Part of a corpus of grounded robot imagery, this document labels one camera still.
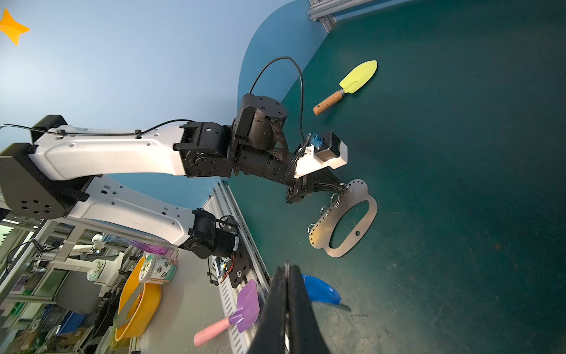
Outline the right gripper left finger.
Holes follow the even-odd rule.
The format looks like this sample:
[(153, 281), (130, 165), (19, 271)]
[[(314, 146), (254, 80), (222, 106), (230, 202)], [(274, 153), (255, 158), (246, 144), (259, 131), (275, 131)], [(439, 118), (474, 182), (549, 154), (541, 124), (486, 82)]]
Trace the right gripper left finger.
[(271, 280), (267, 302), (248, 353), (285, 353), (287, 309), (287, 274), (285, 267), (279, 267)]

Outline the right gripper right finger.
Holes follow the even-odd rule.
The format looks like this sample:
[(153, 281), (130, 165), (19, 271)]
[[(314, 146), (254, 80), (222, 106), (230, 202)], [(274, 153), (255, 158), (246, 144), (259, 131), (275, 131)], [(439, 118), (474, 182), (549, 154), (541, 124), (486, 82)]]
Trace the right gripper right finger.
[(330, 353), (297, 265), (287, 264), (287, 293), (290, 353)]

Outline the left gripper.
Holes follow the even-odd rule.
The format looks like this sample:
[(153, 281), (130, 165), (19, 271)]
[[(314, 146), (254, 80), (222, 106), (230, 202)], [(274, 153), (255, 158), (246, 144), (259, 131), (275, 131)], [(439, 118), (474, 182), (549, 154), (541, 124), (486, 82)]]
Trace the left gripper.
[(348, 187), (331, 170), (319, 170), (294, 178), (287, 187), (286, 202), (294, 204), (318, 192), (343, 193)]

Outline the metal key holder plate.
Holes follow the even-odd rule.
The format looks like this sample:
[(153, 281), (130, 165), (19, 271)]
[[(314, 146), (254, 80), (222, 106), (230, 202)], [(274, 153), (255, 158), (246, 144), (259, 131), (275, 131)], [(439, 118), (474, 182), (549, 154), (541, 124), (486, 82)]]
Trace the metal key holder plate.
[(344, 191), (334, 193), (329, 206), (308, 227), (308, 240), (331, 258), (341, 258), (351, 251), (369, 231), (379, 211), (368, 184), (361, 179), (348, 183)]

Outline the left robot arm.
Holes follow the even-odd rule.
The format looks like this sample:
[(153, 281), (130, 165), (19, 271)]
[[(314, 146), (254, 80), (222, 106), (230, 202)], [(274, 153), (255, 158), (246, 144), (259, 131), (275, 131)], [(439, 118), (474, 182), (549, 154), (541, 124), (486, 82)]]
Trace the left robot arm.
[(187, 178), (258, 176), (287, 188), (287, 203), (321, 191), (343, 191), (334, 169), (348, 159), (332, 132), (311, 135), (291, 152), (283, 133), (286, 108), (246, 94), (231, 125), (177, 119), (147, 131), (95, 131), (48, 115), (31, 142), (1, 152), (1, 192), (7, 208), (30, 218), (103, 221), (138, 230), (199, 258), (232, 257), (236, 234), (217, 217), (130, 190), (115, 174), (160, 173)]

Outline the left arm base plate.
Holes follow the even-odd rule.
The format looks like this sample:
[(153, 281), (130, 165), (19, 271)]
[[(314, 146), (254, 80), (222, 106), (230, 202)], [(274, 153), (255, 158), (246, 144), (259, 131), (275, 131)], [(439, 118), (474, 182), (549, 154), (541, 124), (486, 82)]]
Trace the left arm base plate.
[(235, 236), (234, 250), (231, 256), (220, 259), (218, 278), (223, 283), (229, 280), (231, 287), (236, 289), (242, 282), (247, 282), (246, 276), (252, 270), (251, 259), (234, 216), (224, 215), (218, 221), (218, 226), (221, 230)]

